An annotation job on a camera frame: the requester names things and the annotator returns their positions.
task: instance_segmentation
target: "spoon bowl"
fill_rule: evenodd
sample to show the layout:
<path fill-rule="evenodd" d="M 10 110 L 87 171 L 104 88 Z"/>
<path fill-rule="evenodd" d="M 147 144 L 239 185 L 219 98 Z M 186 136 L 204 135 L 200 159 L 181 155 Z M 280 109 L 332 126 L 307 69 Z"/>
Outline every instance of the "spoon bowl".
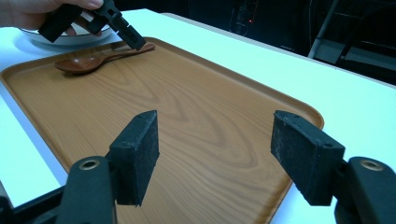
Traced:
<path fill-rule="evenodd" d="M 104 63 L 107 63 L 109 61 L 145 53 L 154 49 L 155 49 L 155 45 L 147 44 L 143 46 L 143 48 L 139 51 L 135 49 L 130 49 L 106 56 L 91 56 L 91 57 L 63 60 L 55 63 L 55 67 L 66 73 L 77 74 L 77 75 L 87 74 L 93 72 L 94 70 L 102 66 Z"/>

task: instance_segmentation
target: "black chair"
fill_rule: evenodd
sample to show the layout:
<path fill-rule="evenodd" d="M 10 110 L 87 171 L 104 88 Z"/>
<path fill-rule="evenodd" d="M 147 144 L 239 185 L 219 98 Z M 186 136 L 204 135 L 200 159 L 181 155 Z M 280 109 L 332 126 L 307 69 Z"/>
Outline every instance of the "black chair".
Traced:
<path fill-rule="evenodd" d="M 361 75 L 396 85 L 396 71 L 359 62 L 348 56 L 352 48 L 396 58 L 396 4 L 391 3 L 364 17 L 346 39 L 335 65 Z"/>

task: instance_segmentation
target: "wood grain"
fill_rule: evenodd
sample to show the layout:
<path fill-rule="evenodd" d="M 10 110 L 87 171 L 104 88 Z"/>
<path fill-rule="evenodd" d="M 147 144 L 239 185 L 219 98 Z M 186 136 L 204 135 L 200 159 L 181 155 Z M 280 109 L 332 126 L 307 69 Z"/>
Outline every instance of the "wood grain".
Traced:
<path fill-rule="evenodd" d="M 2 81 L 66 170 L 106 155 L 125 125 L 158 110 L 160 152 L 142 207 L 118 206 L 119 223 L 268 223 L 290 187 L 270 153 L 273 113 L 323 127 L 309 105 L 161 40 L 154 51 L 69 76 L 59 60 L 114 43 L 23 63 Z"/>

